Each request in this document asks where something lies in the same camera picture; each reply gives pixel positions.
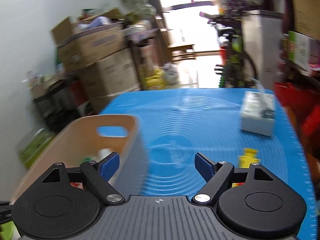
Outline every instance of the tiled floor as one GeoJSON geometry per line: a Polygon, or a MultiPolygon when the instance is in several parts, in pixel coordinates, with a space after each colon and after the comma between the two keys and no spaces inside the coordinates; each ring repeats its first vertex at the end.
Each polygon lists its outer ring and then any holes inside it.
{"type": "Polygon", "coordinates": [[[168,88],[218,88],[220,75],[214,72],[217,64],[221,64],[220,56],[199,56],[196,60],[179,61],[180,84],[168,88]]]}

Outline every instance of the silver screw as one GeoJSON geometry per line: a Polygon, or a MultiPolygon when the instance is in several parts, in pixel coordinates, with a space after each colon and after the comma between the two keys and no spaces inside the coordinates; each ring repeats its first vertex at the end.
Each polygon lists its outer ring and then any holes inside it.
{"type": "Polygon", "coordinates": [[[122,197],[118,194],[111,194],[107,196],[107,200],[110,202],[118,202],[122,199],[122,197]]]}
{"type": "Polygon", "coordinates": [[[211,198],[206,194],[199,194],[195,196],[195,200],[198,202],[208,202],[211,198]]]}

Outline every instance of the white wall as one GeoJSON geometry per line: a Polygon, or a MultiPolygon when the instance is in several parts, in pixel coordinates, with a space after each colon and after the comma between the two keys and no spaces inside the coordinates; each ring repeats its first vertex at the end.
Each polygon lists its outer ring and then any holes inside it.
{"type": "Polygon", "coordinates": [[[119,6],[119,0],[0,0],[0,200],[11,197],[26,172],[17,143],[43,126],[21,81],[29,70],[54,73],[50,30],[82,8],[119,6]]]}

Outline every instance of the beige plastic bin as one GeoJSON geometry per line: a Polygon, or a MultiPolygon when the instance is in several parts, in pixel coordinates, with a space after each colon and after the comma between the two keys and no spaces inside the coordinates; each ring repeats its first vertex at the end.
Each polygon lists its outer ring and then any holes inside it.
{"type": "Polygon", "coordinates": [[[101,149],[109,148],[120,155],[120,167],[110,183],[126,199],[138,195],[148,171],[148,160],[142,147],[136,118],[126,114],[105,114],[79,118],[70,123],[44,150],[24,176],[11,202],[21,194],[53,163],[63,162],[66,167],[77,167],[88,156],[95,156],[101,149]],[[102,137],[97,128],[121,126],[127,137],[102,137]]]}

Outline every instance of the blue tablecloth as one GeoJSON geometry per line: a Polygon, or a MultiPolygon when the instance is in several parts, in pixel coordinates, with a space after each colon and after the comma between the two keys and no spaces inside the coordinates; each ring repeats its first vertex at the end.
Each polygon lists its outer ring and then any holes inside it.
{"type": "MultiPolygon", "coordinates": [[[[303,149],[276,102],[272,137],[240,129],[240,107],[245,89],[178,89],[125,93],[101,114],[132,114],[149,157],[149,173],[142,195],[188,195],[204,184],[194,167],[196,152],[214,161],[237,166],[243,148],[259,150],[261,164],[296,190],[307,203],[298,237],[316,239],[317,219],[312,182],[303,149]]],[[[121,130],[101,128],[105,135],[121,130]]]]}

